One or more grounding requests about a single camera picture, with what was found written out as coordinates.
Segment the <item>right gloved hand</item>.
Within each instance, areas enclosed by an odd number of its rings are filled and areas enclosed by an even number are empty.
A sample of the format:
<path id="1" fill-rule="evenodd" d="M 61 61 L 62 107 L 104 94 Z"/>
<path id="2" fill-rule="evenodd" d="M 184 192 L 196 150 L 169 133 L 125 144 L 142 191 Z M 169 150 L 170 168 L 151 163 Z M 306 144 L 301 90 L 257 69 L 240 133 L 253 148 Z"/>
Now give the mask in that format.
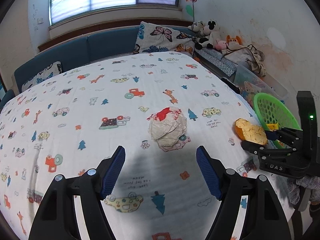
<path id="1" fill-rule="evenodd" d="M 304 176 L 300 179 L 287 179 L 287 190 L 289 192 L 290 203 L 296 205 L 300 200 L 300 191 L 302 189 L 310 189 L 310 202 L 319 203 L 319 177 Z"/>

